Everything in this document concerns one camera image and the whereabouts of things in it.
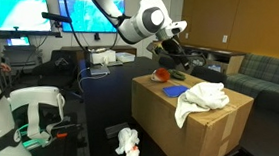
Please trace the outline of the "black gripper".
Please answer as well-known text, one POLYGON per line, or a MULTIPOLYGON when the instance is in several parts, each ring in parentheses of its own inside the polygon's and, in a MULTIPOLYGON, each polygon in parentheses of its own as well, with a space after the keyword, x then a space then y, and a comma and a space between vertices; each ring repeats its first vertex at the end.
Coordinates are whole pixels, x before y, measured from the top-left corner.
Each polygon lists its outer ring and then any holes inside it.
POLYGON ((189 69, 189 60, 185 56, 184 49, 179 45, 177 40, 171 38, 163 41, 161 45, 177 65, 182 64, 185 70, 189 69))

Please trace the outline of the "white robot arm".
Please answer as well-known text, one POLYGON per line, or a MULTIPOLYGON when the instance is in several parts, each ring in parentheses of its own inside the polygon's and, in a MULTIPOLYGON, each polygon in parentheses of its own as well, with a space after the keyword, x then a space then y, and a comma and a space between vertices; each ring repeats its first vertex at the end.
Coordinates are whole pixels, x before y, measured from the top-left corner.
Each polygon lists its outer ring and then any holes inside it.
POLYGON ((155 35, 167 55, 185 70, 190 67, 177 35, 187 27, 185 20, 174 22, 162 0, 141 0, 139 10, 133 16, 123 14, 112 0, 91 0, 114 26, 128 44, 155 35))

